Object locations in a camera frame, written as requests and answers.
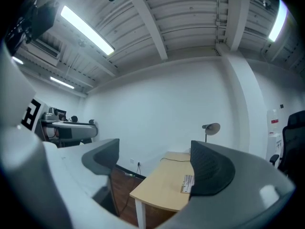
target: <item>wooden table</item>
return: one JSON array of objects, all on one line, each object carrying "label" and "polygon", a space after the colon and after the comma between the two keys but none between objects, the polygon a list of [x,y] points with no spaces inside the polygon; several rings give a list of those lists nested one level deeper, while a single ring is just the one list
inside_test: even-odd
[{"label": "wooden table", "polygon": [[[190,155],[167,152],[164,158],[185,161],[190,160]],[[185,175],[194,175],[191,163],[168,159],[162,159],[158,167],[130,193],[135,199],[140,229],[146,228],[145,204],[179,211],[188,203],[189,194],[181,193],[181,187]]]}]

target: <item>black textured pad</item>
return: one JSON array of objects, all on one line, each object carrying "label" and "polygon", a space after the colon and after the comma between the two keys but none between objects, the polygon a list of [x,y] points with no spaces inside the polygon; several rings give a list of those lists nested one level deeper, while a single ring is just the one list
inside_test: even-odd
[{"label": "black textured pad", "polygon": [[211,196],[228,186],[234,178],[232,161],[197,141],[192,141],[191,164],[195,183],[191,196]]}]

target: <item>ceiling vent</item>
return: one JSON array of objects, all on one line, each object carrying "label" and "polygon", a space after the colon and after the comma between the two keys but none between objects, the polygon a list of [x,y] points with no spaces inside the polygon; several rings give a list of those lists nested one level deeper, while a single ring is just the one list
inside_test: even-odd
[{"label": "ceiling vent", "polygon": [[37,39],[32,41],[30,44],[27,44],[26,47],[30,53],[34,54],[38,58],[54,66],[57,65],[61,53],[41,40]]}]

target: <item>ceiling light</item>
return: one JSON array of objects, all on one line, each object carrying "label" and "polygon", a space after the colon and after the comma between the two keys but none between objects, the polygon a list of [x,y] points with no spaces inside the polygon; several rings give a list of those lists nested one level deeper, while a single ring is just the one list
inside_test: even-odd
[{"label": "ceiling light", "polygon": [[23,61],[21,61],[20,59],[14,57],[14,56],[12,56],[11,59],[13,59],[14,61],[16,61],[16,62],[19,63],[19,64],[23,64]]},{"label": "ceiling light", "polygon": [[62,85],[64,85],[64,86],[67,86],[67,87],[69,87],[69,88],[74,89],[74,86],[70,86],[70,85],[66,84],[65,82],[62,82],[62,81],[60,81],[60,80],[57,80],[57,79],[53,78],[52,76],[50,77],[50,79],[51,79],[52,81],[55,81],[55,82],[59,83],[59,84],[62,84]]},{"label": "ceiling light", "polygon": [[272,31],[270,32],[269,39],[273,42],[276,40],[277,36],[281,32],[281,29],[285,23],[287,16],[287,7],[282,0],[280,0],[280,5],[277,12],[277,17],[275,20],[275,24],[273,25]]},{"label": "ceiling light", "polygon": [[105,40],[100,37],[98,33],[94,31],[88,24],[86,24],[78,15],[76,15],[67,6],[64,6],[61,11],[61,16],[64,17],[68,22],[70,22],[76,29],[88,37],[95,45],[97,45],[105,54],[109,55],[114,50],[113,48],[105,42]]}]

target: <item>black baseboard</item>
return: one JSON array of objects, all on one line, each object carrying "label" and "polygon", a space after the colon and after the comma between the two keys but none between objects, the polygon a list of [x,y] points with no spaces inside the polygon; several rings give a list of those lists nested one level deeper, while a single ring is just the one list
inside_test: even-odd
[{"label": "black baseboard", "polygon": [[125,169],[125,168],[123,168],[122,166],[119,166],[119,165],[115,165],[118,169],[120,169],[120,170],[122,170],[122,171],[124,171],[124,172],[126,172],[126,173],[128,173],[128,174],[133,174],[133,175],[135,175],[135,177],[137,177],[137,178],[139,178],[139,179],[142,179],[142,180],[144,180],[146,177],[145,176],[142,176],[142,175],[140,175],[140,174],[137,174],[137,173],[135,173],[135,172],[133,172],[133,171],[130,171],[130,170],[128,170],[128,169]]}]

